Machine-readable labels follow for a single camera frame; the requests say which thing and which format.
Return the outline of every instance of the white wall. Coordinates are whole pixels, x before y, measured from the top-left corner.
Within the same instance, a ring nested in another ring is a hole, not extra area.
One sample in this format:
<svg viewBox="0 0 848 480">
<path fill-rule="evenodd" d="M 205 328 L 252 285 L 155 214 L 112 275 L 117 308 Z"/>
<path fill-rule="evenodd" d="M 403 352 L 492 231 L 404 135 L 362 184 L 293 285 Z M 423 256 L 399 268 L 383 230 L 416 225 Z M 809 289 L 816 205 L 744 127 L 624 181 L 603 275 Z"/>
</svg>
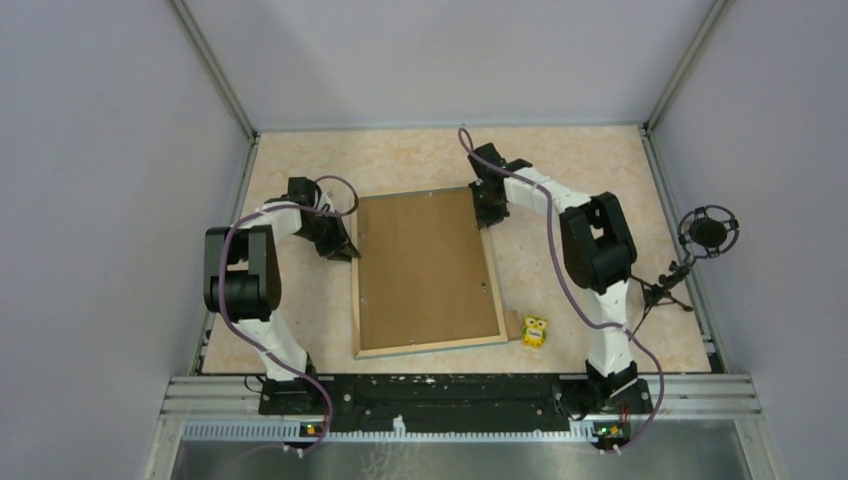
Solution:
<svg viewBox="0 0 848 480">
<path fill-rule="evenodd" d="M 750 371 L 793 478 L 844 478 L 848 3 L 739 0 L 658 138 L 682 211 L 739 216 L 704 262 L 729 364 Z"/>
<path fill-rule="evenodd" d="M 0 6 L 0 477 L 141 475 L 246 142 L 164 1 Z"/>
<path fill-rule="evenodd" d="M 644 121 L 705 0 L 189 0 L 254 126 Z"/>
</svg>

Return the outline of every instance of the purple cable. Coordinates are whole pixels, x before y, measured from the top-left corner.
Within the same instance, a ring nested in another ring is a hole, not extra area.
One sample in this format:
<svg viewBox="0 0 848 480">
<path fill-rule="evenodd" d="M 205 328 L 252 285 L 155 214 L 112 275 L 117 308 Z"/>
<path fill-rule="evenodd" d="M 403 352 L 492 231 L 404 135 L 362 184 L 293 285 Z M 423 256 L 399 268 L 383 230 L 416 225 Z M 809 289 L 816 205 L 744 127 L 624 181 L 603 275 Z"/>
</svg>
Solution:
<svg viewBox="0 0 848 480">
<path fill-rule="evenodd" d="M 468 130 L 466 130 L 465 127 L 461 127 L 459 130 L 457 130 L 457 136 L 459 137 L 459 143 L 460 143 L 460 145 L 462 145 L 462 148 L 464 148 L 465 151 L 468 152 L 468 155 L 471 158 L 473 158 L 476 162 L 478 162 L 482 165 L 485 165 L 486 167 L 491 168 L 492 170 L 494 170 L 494 171 L 496 171 L 496 172 L 498 172 L 502 175 L 506 175 L 508 177 L 518 179 L 518 180 L 520 180 L 520 181 L 522 181 L 522 182 L 524 182 L 528 185 L 533 185 L 534 188 L 536 188 L 540 192 L 542 192 L 542 194 L 545 196 L 545 198 L 547 198 L 547 200 L 548 200 L 548 210 L 547 210 L 546 221 L 547 221 L 547 230 L 548 230 L 548 249 L 550 250 L 551 260 L 553 261 L 553 264 L 554 264 L 554 271 L 556 272 L 557 280 L 559 280 L 559 285 L 560 285 L 560 287 L 562 287 L 562 291 L 565 293 L 566 298 L 568 298 L 568 303 L 570 303 L 571 307 L 574 309 L 574 311 L 577 312 L 577 316 L 580 317 L 580 320 L 583 320 L 583 323 L 585 323 L 587 327 L 589 327 L 593 330 L 603 330 L 604 328 L 624 328 L 624 333 L 627 335 L 627 338 L 631 342 L 633 342 L 633 344 L 636 345 L 636 347 L 638 347 L 639 350 L 642 350 L 645 353 L 645 355 L 647 355 L 654 362 L 654 365 L 657 366 L 657 374 L 659 375 L 659 379 L 660 379 L 660 392 L 659 392 L 659 395 L 657 395 L 657 403 L 654 405 L 654 409 L 651 411 L 651 414 L 648 415 L 648 419 L 645 420 L 645 424 L 642 425 L 642 428 L 639 429 L 639 431 L 636 433 L 636 435 L 634 435 L 633 438 L 631 438 L 630 441 L 627 444 L 625 444 L 623 447 L 621 447 L 618 450 L 619 453 L 624 453 L 625 451 L 629 450 L 630 447 L 633 444 L 635 444 L 636 441 L 638 441 L 642 437 L 642 434 L 645 432 L 645 430 L 648 429 L 648 426 L 651 423 L 653 423 L 654 418 L 657 416 L 657 413 L 660 410 L 660 405 L 662 405 L 663 398 L 665 397 L 665 374 L 663 373 L 662 366 L 660 365 L 660 361 L 657 359 L 657 357 L 653 353 L 651 353 L 650 350 L 648 350 L 647 348 L 645 348 L 644 345 L 642 345 L 642 342 L 640 342 L 633 335 L 633 332 L 631 332 L 627 327 L 624 327 L 622 324 L 619 324 L 619 323 L 616 323 L 616 322 L 606 322 L 606 323 L 601 323 L 601 324 L 594 323 L 589 319 L 589 317 L 586 315 L 586 313 L 583 311 L 583 309 L 580 308 L 580 305 L 577 304 L 577 299 L 574 298 L 574 295 L 571 293 L 571 289 L 568 288 L 568 284 L 565 281 L 565 275 L 562 273 L 562 267 L 559 265 L 559 259 L 557 258 L 556 244 L 554 243 L 554 227 L 553 227 L 553 221 L 552 221 L 553 209 L 554 209 L 554 198 L 553 198 L 553 195 L 551 194 L 551 191 L 548 190 L 547 188 L 545 188 L 544 185 L 537 184 L 536 182 L 530 180 L 529 178 L 518 175 L 515 172 L 510 172 L 509 170 L 507 170 L 505 168 L 501 168 L 497 165 L 493 165 L 493 164 L 487 162 L 486 160 L 484 160 L 479 155 L 477 155 L 474 152 L 474 141 L 471 139 L 471 134 L 468 133 Z"/>
<path fill-rule="evenodd" d="M 356 189 L 353 188 L 353 185 L 351 185 L 350 182 L 348 182 L 344 178 L 338 177 L 336 175 L 324 175 L 323 177 L 318 177 L 315 180 L 315 183 L 318 183 L 321 180 L 325 180 L 325 179 L 338 180 L 338 181 L 344 183 L 345 185 L 347 185 L 348 188 L 350 188 L 351 193 L 353 193 L 353 207 L 351 207 L 350 210 L 348 210 L 347 212 L 344 212 L 344 213 L 324 212 L 324 211 L 318 210 L 317 208 L 305 207 L 305 206 L 302 206 L 302 205 L 295 205 L 295 204 L 286 204 L 286 205 L 276 205 L 276 206 L 273 206 L 273 207 L 268 207 L 268 208 L 264 209 L 263 212 L 267 213 L 267 212 L 276 212 L 277 210 L 296 209 L 296 210 L 302 210 L 304 212 L 311 212 L 311 213 L 314 213 L 314 214 L 317 214 L 317 215 L 323 215 L 325 217 L 341 218 L 341 217 L 345 217 L 347 215 L 350 215 L 351 213 L 356 211 L 356 209 L 359 207 L 359 195 L 357 195 Z M 310 377 L 309 375 L 306 375 L 306 373 L 301 372 L 301 371 L 287 365 L 285 362 L 280 360 L 280 358 L 277 357 L 276 355 L 274 355 L 273 353 L 267 352 L 265 347 L 262 346 L 262 344 L 254 341 L 253 339 L 251 339 L 247 335 L 241 333 L 233 325 L 232 320 L 230 320 L 230 315 L 229 315 L 229 313 L 227 313 L 227 305 L 224 302 L 224 279 L 226 278 L 225 276 L 227 274 L 227 256 L 228 256 L 229 251 L 230 251 L 230 245 L 233 242 L 233 237 L 235 236 L 235 233 L 238 231 L 238 229 L 241 225 L 243 225 L 245 222 L 249 222 L 253 219 L 256 219 L 257 217 L 259 217 L 261 215 L 262 215 L 262 212 L 251 213 L 250 215 L 239 219 L 236 223 L 233 224 L 232 227 L 230 227 L 230 230 L 227 232 L 227 236 L 224 239 L 224 248 L 223 248 L 223 251 L 221 252 L 221 261 L 218 265 L 218 308 L 221 310 L 221 317 L 224 319 L 224 323 L 227 325 L 227 328 L 229 328 L 230 331 L 233 332 L 233 334 L 235 334 L 237 337 L 244 340 L 245 342 L 247 342 L 248 344 L 250 344 L 251 346 L 253 346 L 257 350 L 259 350 L 260 352 L 265 352 L 265 355 L 267 355 L 268 358 L 271 359 L 271 361 L 273 361 L 274 363 L 279 365 L 280 368 L 282 368 L 283 370 L 286 370 L 287 372 L 292 373 L 293 375 L 297 375 L 298 377 L 303 378 L 304 380 L 306 380 L 307 382 L 312 384 L 316 389 L 318 389 L 318 391 L 324 397 L 324 400 L 327 402 L 327 423 L 321 428 L 321 433 L 318 434 L 318 437 L 316 438 L 315 442 L 312 445 L 310 445 L 309 447 L 307 447 L 306 449 L 303 450 L 303 455 L 307 455 L 309 453 L 312 453 L 316 448 L 318 448 L 318 446 L 321 444 L 321 442 L 324 441 L 324 437 L 327 435 L 327 432 L 330 431 L 330 424 L 333 421 L 333 401 L 330 399 L 330 394 L 327 393 L 327 390 L 317 380 Z M 214 478 L 219 477 L 229 467 L 231 467 L 235 463 L 238 463 L 239 461 L 243 460 L 244 458 L 249 457 L 249 456 L 253 455 L 254 453 L 258 453 L 262 450 L 267 450 L 267 449 L 270 449 L 270 448 L 287 448 L 287 446 L 286 445 L 277 445 L 277 444 L 265 444 L 265 445 L 260 445 L 258 447 L 252 448 L 252 449 L 242 453 L 238 457 L 236 457 L 234 460 L 229 462 L 227 465 L 224 465 L 223 467 L 221 467 L 221 469 L 219 469 L 212 476 L 212 478 L 214 479 Z"/>
</svg>

